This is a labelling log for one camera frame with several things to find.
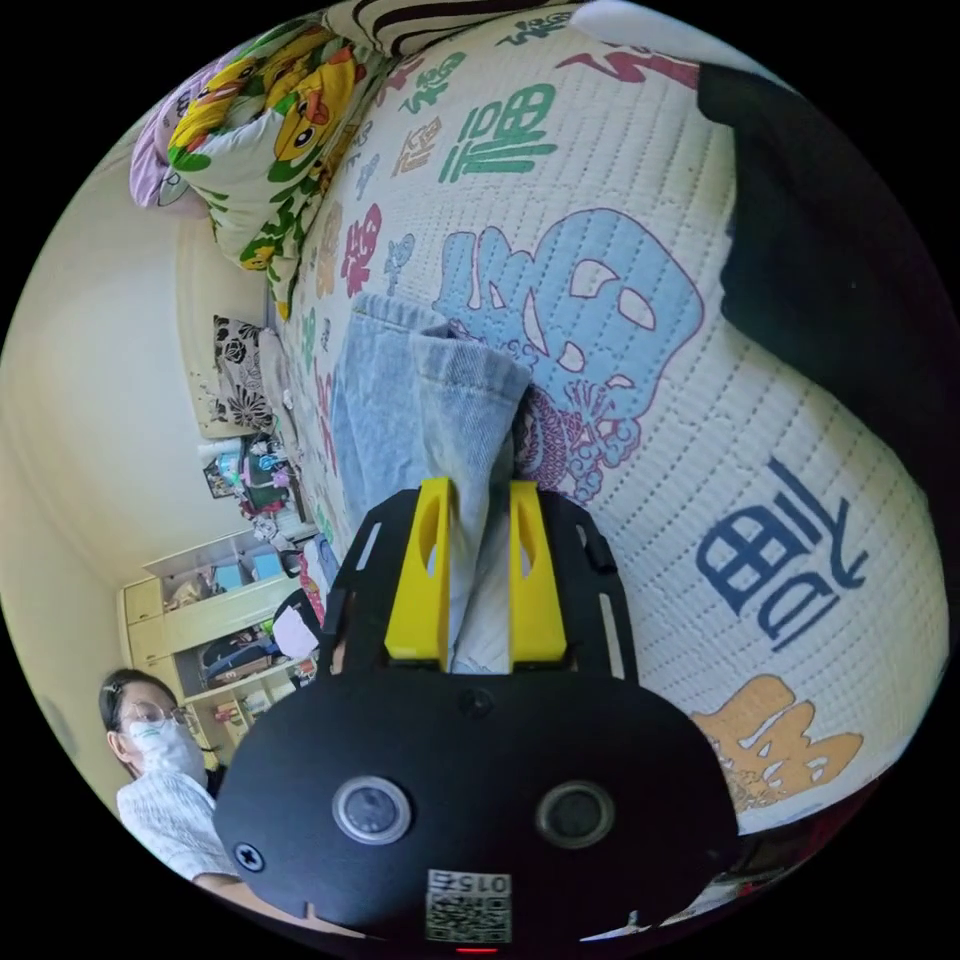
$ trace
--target qr code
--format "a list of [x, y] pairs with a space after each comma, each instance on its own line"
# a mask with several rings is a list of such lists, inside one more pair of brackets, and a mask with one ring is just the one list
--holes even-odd
[[427, 939], [446, 943], [509, 943], [509, 878], [431, 871]]

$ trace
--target blue box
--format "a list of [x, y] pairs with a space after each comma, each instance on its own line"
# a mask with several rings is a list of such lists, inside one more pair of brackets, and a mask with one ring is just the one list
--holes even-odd
[[271, 577], [279, 577], [283, 573], [283, 567], [280, 564], [280, 555], [277, 553], [264, 553], [259, 557], [254, 557], [253, 569], [258, 580], [269, 580]]
[[213, 579], [223, 590], [236, 590], [242, 587], [243, 573], [240, 570], [239, 563], [229, 563], [222, 567], [217, 567], [213, 573]]

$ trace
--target face mask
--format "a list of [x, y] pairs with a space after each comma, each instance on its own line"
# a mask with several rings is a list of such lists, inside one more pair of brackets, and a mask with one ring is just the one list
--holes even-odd
[[201, 786], [206, 783], [203, 751], [182, 724], [168, 718], [156, 722], [134, 720], [130, 737], [143, 757], [144, 773], [185, 773]]

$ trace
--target woman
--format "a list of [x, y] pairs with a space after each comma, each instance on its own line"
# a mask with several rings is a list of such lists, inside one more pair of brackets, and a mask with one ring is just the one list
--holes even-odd
[[123, 825], [185, 880], [264, 916], [325, 933], [359, 937], [314, 917], [286, 914], [256, 897], [237, 875], [213, 826], [225, 767], [207, 771], [166, 684], [140, 670], [115, 670], [100, 689], [107, 744], [132, 782], [117, 793]]

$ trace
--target quilted bedspread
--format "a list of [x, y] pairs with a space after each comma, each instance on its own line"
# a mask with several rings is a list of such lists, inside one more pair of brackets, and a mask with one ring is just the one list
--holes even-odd
[[[894, 454], [721, 316], [733, 135], [697, 110], [696, 65], [586, 39], [570, 10], [408, 58], [359, 122], [281, 325], [305, 493], [342, 557], [330, 400], [361, 290], [529, 366], [518, 475], [591, 511], [642, 683], [765, 829], [904, 749], [947, 654], [939, 553]], [[502, 669], [505, 600], [462, 669]]]

